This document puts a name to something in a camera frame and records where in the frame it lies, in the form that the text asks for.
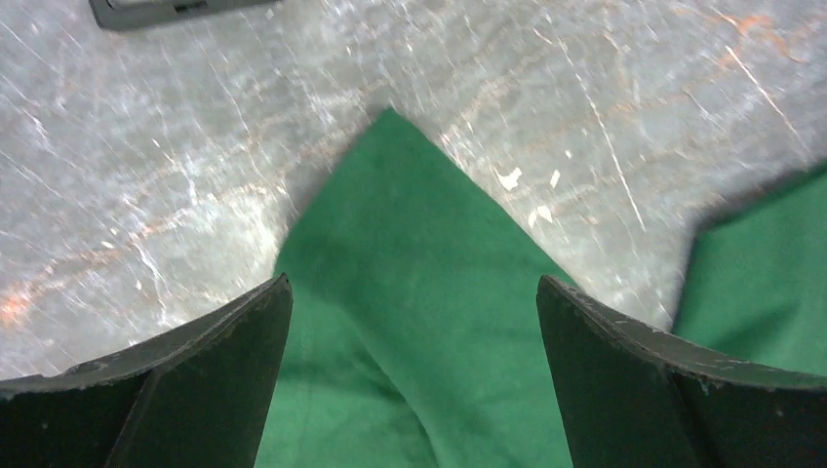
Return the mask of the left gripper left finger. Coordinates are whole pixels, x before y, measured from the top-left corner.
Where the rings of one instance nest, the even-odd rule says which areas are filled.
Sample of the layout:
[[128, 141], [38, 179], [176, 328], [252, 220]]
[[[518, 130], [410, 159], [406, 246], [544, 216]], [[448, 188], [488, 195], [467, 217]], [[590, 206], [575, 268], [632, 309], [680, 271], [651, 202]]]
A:
[[289, 279], [122, 351], [1, 384], [5, 467], [251, 467], [288, 337]]

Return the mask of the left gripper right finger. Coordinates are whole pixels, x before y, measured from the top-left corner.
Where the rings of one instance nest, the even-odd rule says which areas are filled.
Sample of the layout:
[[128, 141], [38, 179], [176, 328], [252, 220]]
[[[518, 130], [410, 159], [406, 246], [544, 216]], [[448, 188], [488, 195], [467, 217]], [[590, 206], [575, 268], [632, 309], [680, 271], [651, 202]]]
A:
[[822, 467], [826, 380], [686, 341], [544, 276], [537, 313], [576, 467]]

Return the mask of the green cloth garment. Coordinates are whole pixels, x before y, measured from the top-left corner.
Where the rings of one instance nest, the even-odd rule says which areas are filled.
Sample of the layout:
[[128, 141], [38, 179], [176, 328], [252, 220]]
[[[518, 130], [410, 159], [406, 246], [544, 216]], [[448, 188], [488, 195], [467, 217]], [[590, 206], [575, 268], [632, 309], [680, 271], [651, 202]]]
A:
[[[400, 114], [355, 142], [275, 269], [294, 312], [257, 466], [576, 467], [536, 294], [580, 288]], [[679, 318], [686, 341], [826, 380], [824, 168], [698, 234]]]

